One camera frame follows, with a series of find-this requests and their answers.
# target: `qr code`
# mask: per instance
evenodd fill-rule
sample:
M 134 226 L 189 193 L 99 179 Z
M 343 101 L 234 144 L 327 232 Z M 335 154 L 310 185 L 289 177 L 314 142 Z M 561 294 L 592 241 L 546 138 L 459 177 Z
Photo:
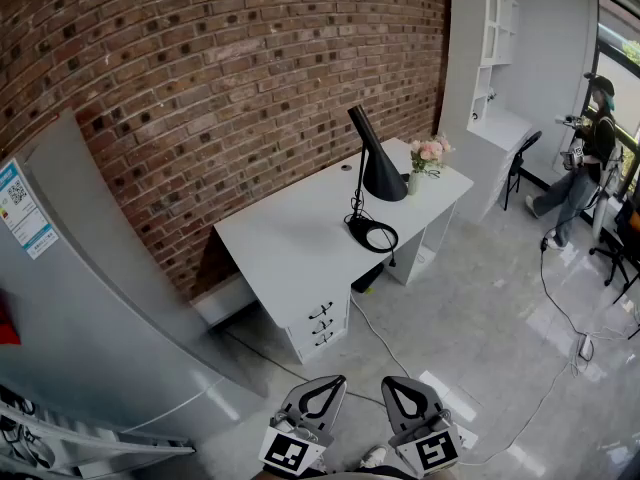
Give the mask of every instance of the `qr code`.
M 13 204 L 15 205 L 19 204 L 20 201 L 27 197 L 27 191 L 22 186 L 22 183 L 20 183 L 20 180 L 10 186 L 8 192 L 11 201 L 13 201 Z

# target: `brick wall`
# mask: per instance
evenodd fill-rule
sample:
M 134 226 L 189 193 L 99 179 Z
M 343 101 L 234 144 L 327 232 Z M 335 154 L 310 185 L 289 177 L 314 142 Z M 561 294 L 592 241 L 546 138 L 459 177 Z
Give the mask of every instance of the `brick wall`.
M 71 106 L 129 222 L 197 295 L 236 270 L 216 221 L 358 149 L 347 108 L 382 139 L 437 126 L 448 1 L 0 0 L 2 155 Z

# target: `paper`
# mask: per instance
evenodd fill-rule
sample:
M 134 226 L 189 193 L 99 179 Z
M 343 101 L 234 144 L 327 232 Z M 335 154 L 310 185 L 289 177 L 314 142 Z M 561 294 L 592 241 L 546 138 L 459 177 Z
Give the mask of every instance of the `paper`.
M 27 190 L 15 160 L 0 172 L 0 216 L 34 260 L 58 239 Z

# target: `refrigerator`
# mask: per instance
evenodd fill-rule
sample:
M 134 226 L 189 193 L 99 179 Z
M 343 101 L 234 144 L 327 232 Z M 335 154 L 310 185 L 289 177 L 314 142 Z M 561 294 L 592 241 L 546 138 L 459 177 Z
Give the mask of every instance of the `refrigerator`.
M 191 439 L 260 405 L 128 223 L 70 110 L 2 163 L 0 214 L 0 293 L 21 340 L 0 345 L 0 384 L 80 421 Z

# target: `office chair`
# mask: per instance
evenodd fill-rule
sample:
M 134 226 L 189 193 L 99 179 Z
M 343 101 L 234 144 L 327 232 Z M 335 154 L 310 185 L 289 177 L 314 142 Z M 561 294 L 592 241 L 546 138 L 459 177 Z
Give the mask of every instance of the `office chair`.
M 522 167 L 522 164 L 524 163 L 524 160 L 522 159 L 522 153 L 524 153 L 527 149 L 529 149 L 536 142 L 538 142 L 538 139 L 541 136 L 542 136 L 542 132 L 540 131 L 534 133 L 531 137 L 529 137 L 526 141 L 524 141 L 524 144 L 522 145 L 520 150 L 516 153 L 516 156 L 513 157 L 513 162 L 511 163 L 511 167 L 509 168 L 509 176 L 507 177 L 507 194 L 504 199 L 505 212 L 507 211 L 507 206 L 509 204 L 509 192 L 511 192 L 514 187 L 516 189 L 516 192 L 520 192 L 520 167 Z M 511 178 L 516 175 L 518 176 L 518 179 L 512 185 Z
M 618 302 L 620 297 L 622 297 L 627 292 L 627 290 L 631 287 L 635 280 L 638 279 L 638 275 L 640 275 L 636 274 L 633 280 L 629 281 L 629 276 L 627 275 L 627 271 L 625 270 L 623 264 L 623 260 L 626 257 L 629 262 L 636 268 L 636 270 L 638 269 L 637 261 L 640 259 L 640 232 L 633 229 L 629 222 L 631 216 L 633 215 L 633 212 L 635 212 L 633 203 L 631 203 L 631 201 L 625 201 L 622 205 L 622 208 L 618 212 L 618 215 L 616 215 L 616 233 L 618 234 L 622 242 L 621 246 L 617 242 L 617 240 L 612 239 L 607 240 L 607 245 L 611 249 L 610 251 L 600 249 L 599 247 L 592 247 L 591 249 L 589 249 L 589 254 L 591 255 L 595 254 L 597 251 L 603 256 L 611 258 L 611 274 L 609 275 L 609 278 L 605 280 L 605 286 L 609 286 L 611 284 L 613 276 L 615 275 L 618 268 L 624 276 L 624 289 L 622 290 L 622 293 L 619 295 L 619 297 L 615 300 L 614 304 Z

